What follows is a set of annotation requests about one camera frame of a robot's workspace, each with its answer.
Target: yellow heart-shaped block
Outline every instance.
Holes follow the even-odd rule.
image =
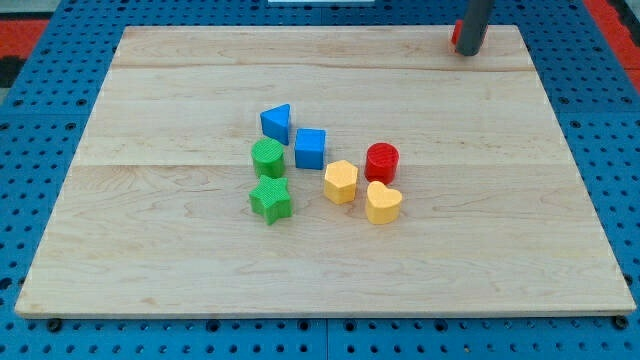
[[[369,222],[375,225],[388,224],[400,215],[402,193],[387,188],[380,181],[374,181],[367,187],[367,205],[365,212]]]

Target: blue cube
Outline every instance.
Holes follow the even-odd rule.
[[[260,114],[262,133],[282,145],[289,145],[289,104],[280,105]]]
[[[296,167],[322,170],[326,132],[320,129],[298,129],[296,133]]]

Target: red cylinder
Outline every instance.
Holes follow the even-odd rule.
[[[387,185],[396,176],[399,159],[398,150],[393,145],[388,143],[373,144],[367,150],[364,176],[369,181],[380,181]]]

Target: wooden board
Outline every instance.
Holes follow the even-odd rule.
[[[493,317],[635,304],[515,27],[128,28],[24,284],[25,317]],[[400,151],[400,218],[322,195],[250,210],[259,113],[289,102],[327,161]]]

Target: green star-shaped block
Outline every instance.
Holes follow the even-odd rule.
[[[260,176],[260,183],[249,193],[251,210],[264,216],[267,225],[291,216],[291,196],[287,190],[287,178],[272,179]]]

